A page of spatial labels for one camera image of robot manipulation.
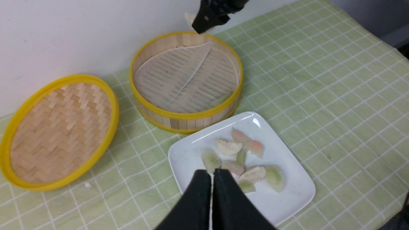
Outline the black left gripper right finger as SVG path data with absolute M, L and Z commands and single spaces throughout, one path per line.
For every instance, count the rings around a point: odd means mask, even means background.
M 213 177 L 213 230 L 275 230 L 243 193 L 231 173 L 216 169 Z

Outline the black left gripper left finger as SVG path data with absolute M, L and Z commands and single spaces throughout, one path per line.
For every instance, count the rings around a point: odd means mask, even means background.
M 193 174 L 187 189 L 156 230 L 209 229 L 211 177 L 206 170 Z

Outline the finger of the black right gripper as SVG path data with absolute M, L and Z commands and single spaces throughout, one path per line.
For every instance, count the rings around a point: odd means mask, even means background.
M 198 34 L 203 34 L 213 27 L 224 25 L 230 20 L 225 7 L 216 5 L 200 5 L 193 20 L 192 28 Z

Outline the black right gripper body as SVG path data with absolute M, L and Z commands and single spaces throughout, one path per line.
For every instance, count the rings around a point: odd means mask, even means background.
M 241 11 L 248 0 L 202 0 L 200 12 L 212 12 L 216 16 L 235 14 Z

